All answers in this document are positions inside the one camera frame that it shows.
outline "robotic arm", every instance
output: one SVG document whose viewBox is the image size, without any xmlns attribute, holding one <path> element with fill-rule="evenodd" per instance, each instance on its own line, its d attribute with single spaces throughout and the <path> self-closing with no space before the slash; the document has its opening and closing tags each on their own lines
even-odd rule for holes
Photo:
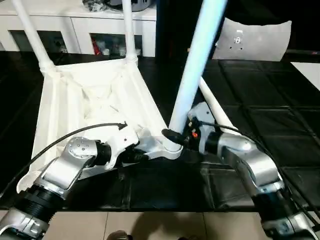
<svg viewBox="0 0 320 240">
<path fill-rule="evenodd" d="M 215 119 L 205 102 L 188 114 L 190 136 L 162 131 L 171 141 L 188 146 L 201 154 L 215 154 L 222 163 L 231 166 L 250 195 L 261 218 L 265 234 L 273 239 L 318 240 L 305 214 L 300 212 L 288 194 L 274 161 L 260 151 L 248 137 L 216 132 L 211 125 Z"/>
<path fill-rule="evenodd" d="M 133 151 L 138 143 L 136 132 L 129 126 L 106 143 L 84 137 L 69 140 L 62 154 L 46 166 L 33 185 L 19 193 L 18 201 L 0 221 L 0 239 L 41 239 L 84 169 L 110 170 L 121 153 Z"/>
</svg>

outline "white plastic part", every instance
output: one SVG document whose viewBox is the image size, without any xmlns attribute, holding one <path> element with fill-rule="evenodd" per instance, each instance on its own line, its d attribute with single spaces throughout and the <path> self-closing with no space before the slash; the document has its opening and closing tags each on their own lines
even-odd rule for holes
<svg viewBox="0 0 320 240">
<path fill-rule="evenodd" d="M 128 62 L 135 62 L 138 64 L 138 57 L 136 53 L 135 35 L 132 22 L 131 0 L 122 0 L 124 28 L 125 28 L 125 45 L 126 45 L 126 59 Z"/>
<path fill-rule="evenodd" d="M 190 51 L 184 67 L 179 91 L 174 104 L 169 129 L 182 133 L 187 121 L 187 114 L 204 71 L 213 41 L 216 37 L 221 18 L 228 0 L 204 0 L 195 27 Z M 166 140 L 165 148 L 177 151 L 181 146 Z"/>
<path fill-rule="evenodd" d="M 41 72 L 46 72 L 55 67 L 54 63 L 49 58 L 44 45 L 41 42 L 41 39 L 35 30 L 30 16 L 27 14 L 25 7 L 21 0 L 12 0 L 12 3 L 15 7 L 16 12 L 24 26 L 24 31 L 28 40 L 32 46 L 32 49 L 38 59 L 39 67 Z"/>
<path fill-rule="evenodd" d="M 232 122 L 230 121 L 230 119 L 228 118 L 227 114 L 225 113 L 225 111 L 222 109 L 221 105 L 219 104 L 218 100 L 216 99 L 216 97 L 214 96 L 214 94 L 212 93 L 212 91 L 210 90 L 210 88 L 208 87 L 208 85 L 206 84 L 205 80 L 201 77 L 200 83 L 199 83 L 199 88 L 205 98 L 206 103 L 208 104 L 214 119 L 216 120 L 216 122 L 220 125 L 225 125 L 234 129 L 237 129 Z M 236 131 L 232 131 L 229 129 L 225 129 L 225 128 L 221 128 L 221 131 L 225 132 L 225 133 L 230 133 L 230 134 L 235 134 L 235 135 L 239 135 L 238 132 Z"/>
<path fill-rule="evenodd" d="M 213 59 L 281 61 L 290 41 L 291 24 L 244 25 L 225 18 Z"/>
</svg>

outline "black cable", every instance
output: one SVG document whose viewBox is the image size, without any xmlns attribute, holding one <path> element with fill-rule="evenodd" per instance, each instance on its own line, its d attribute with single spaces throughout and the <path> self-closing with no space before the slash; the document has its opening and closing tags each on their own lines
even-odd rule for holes
<svg viewBox="0 0 320 240">
<path fill-rule="evenodd" d="M 55 140 L 53 143 L 50 145 L 46 146 L 43 150 L 41 150 L 37 155 L 35 155 L 14 177 L 11 179 L 11 181 L 7 184 L 7 186 L 4 188 L 4 190 L 0 193 L 0 199 L 3 197 L 5 192 L 11 187 L 11 185 L 16 181 L 16 179 L 22 174 L 32 163 L 34 163 L 38 158 L 40 158 L 46 151 L 48 151 L 50 148 L 52 148 L 54 145 L 60 143 L 61 141 L 71 137 L 72 135 L 75 135 L 77 133 L 89 130 L 89 129 L 94 129 L 94 128 L 99 128 L 99 127 L 105 127 L 105 126 L 118 126 L 119 129 L 124 128 L 127 126 L 125 123 L 100 123 L 100 124 L 95 124 L 91 126 L 86 126 L 83 128 L 80 128 L 78 130 L 72 131 L 59 139 Z"/>
<path fill-rule="evenodd" d="M 216 124 L 216 123 L 210 123 L 210 122 L 205 122 L 205 121 L 199 121 L 199 124 L 202 125 L 208 125 L 208 126 L 212 126 L 212 127 L 217 127 L 217 128 L 223 128 L 223 129 L 228 129 L 228 130 L 232 130 L 234 132 L 237 132 L 249 139 L 251 139 L 253 142 L 255 142 L 255 144 L 261 148 L 265 154 L 267 154 L 274 162 L 274 164 L 276 165 L 276 167 L 278 168 L 279 174 L 281 175 L 281 177 L 283 178 L 284 181 L 288 181 L 290 183 L 290 185 L 292 187 L 294 187 L 297 192 L 299 193 L 299 195 L 306 201 L 306 203 L 311 207 L 311 209 L 314 211 L 314 213 L 316 214 L 316 216 L 320 219 L 320 212 L 319 210 L 316 208 L 315 205 L 312 204 L 312 202 L 308 199 L 308 197 L 304 194 L 304 192 L 299 188 L 299 186 L 291 179 L 291 177 L 288 176 L 288 174 L 286 172 L 284 172 L 281 167 L 279 166 L 279 164 L 277 163 L 277 161 L 275 161 L 275 159 L 273 158 L 272 154 L 268 151 L 268 149 L 266 147 L 263 146 L 263 144 L 261 142 L 259 142 L 258 140 L 256 140 L 254 137 L 250 136 L 249 134 L 238 130 L 234 127 L 230 127 L 230 126 L 226 126 L 226 125 L 221 125 L 221 124 Z M 320 230 L 320 224 L 308 213 L 308 211 L 300 204 L 298 203 L 296 200 L 294 200 L 294 202 L 298 205 L 298 207 L 304 212 L 304 214 L 313 222 L 313 224 L 315 226 L 312 227 L 312 229 L 317 232 Z"/>
<path fill-rule="evenodd" d="M 299 209 L 301 209 L 301 211 L 310 219 L 310 221 L 315 225 L 319 225 L 319 223 L 317 222 L 317 220 L 311 216 L 311 214 L 304 208 L 304 206 L 302 206 L 302 204 L 297 201 L 296 199 L 294 199 L 294 203 L 298 206 Z"/>
</svg>

